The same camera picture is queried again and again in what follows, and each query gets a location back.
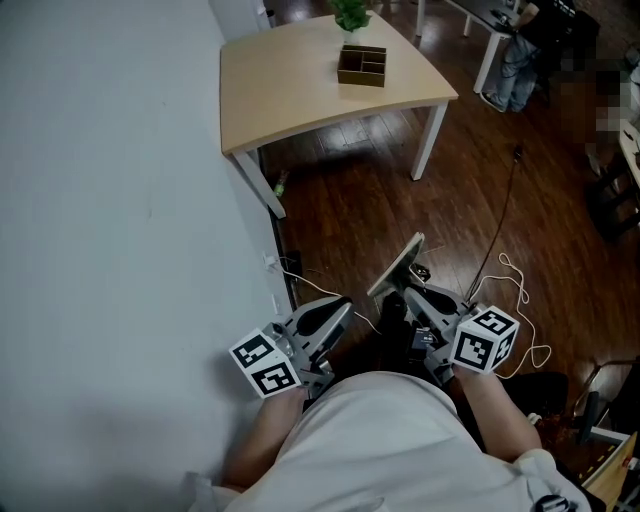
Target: wooden box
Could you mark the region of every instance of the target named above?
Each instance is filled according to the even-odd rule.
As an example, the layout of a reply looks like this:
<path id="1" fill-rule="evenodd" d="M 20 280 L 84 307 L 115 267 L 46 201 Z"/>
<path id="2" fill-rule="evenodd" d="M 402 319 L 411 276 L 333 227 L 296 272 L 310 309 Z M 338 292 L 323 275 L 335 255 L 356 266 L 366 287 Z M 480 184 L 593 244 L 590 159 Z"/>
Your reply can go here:
<path id="1" fill-rule="evenodd" d="M 345 44 L 338 62 L 338 82 L 384 87 L 386 63 L 386 48 Z"/>

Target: black cable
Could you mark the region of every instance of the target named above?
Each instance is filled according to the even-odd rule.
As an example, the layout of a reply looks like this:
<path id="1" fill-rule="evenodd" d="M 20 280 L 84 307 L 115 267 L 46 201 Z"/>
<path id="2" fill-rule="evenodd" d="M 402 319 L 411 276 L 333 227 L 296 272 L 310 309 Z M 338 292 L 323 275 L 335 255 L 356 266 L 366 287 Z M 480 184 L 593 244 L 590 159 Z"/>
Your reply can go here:
<path id="1" fill-rule="evenodd" d="M 513 177 L 515 175 L 516 165 L 518 164 L 518 162 L 520 162 L 521 157 L 522 157 L 522 146 L 518 144 L 513 150 L 513 163 L 511 164 L 511 171 L 509 171 L 509 184 L 507 185 L 507 196 L 505 197 L 505 200 L 504 200 L 504 206 L 502 207 L 502 214 L 500 215 L 500 220 L 498 221 L 496 234 L 493 235 L 493 240 L 491 240 L 491 244 L 489 245 L 487 254 L 485 254 L 484 260 L 482 260 L 482 264 L 480 265 L 480 268 L 478 269 L 476 276 L 473 278 L 473 281 L 471 281 L 471 286 L 469 286 L 469 289 L 467 290 L 467 294 L 465 296 L 466 300 L 469 300 L 473 296 L 473 294 L 476 292 L 475 288 L 478 284 L 478 281 L 480 280 L 480 274 L 482 274 L 482 270 L 484 269 L 484 266 L 487 264 L 489 255 L 491 254 L 491 251 L 493 250 L 493 246 L 495 245 L 496 240 L 498 239 L 498 235 L 500 234 L 500 230 L 502 229 L 502 224 L 504 223 L 504 218 L 507 214 L 507 207 L 509 206 L 509 199 L 511 198 L 511 189 L 513 188 Z"/>

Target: jeans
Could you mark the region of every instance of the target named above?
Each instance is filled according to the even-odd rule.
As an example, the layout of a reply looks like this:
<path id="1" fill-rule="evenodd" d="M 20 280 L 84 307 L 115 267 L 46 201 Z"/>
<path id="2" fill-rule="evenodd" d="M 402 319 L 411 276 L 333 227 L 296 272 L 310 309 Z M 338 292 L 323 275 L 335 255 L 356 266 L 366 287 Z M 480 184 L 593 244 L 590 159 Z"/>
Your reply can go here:
<path id="1" fill-rule="evenodd" d="M 501 110 L 510 107 L 514 112 L 520 112 L 527 105 L 536 85 L 533 61 L 539 53 L 540 50 L 520 34 L 511 38 L 502 56 L 501 79 L 495 92 L 490 94 L 492 103 Z"/>

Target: white wall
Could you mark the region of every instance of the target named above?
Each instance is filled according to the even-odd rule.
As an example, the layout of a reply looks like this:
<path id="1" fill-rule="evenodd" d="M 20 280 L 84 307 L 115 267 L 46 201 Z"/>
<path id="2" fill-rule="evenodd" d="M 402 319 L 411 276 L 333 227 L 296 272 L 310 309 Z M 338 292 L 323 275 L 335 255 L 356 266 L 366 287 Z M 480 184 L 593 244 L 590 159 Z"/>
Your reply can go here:
<path id="1" fill-rule="evenodd" d="M 236 432 L 226 349 L 288 299 L 220 155 L 221 42 L 207 0 L 0 6 L 8 512 L 176 510 Z"/>
<path id="2" fill-rule="evenodd" d="M 262 0 L 209 0 L 227 41 L 269 28 Z"/>

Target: black chair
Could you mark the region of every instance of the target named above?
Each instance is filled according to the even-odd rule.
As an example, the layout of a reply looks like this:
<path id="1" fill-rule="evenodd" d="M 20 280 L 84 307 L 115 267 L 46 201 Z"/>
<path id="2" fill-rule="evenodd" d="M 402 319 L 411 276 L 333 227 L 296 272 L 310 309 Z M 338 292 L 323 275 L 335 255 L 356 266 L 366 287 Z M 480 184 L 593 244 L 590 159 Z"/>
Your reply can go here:
<path id="1" fill-rule="evenodd" d="M 561 68 L 562 58 L 572 60 L 573 71 L 584 71 L 587 61 L 594 55 L 599 33 L 600 24 L 587 13 L 577 11 L 566 36 L 540 52 L 533 66 L 538 75 L 538 88 L 547 107 L 551 106 L 549 79 Z"/>

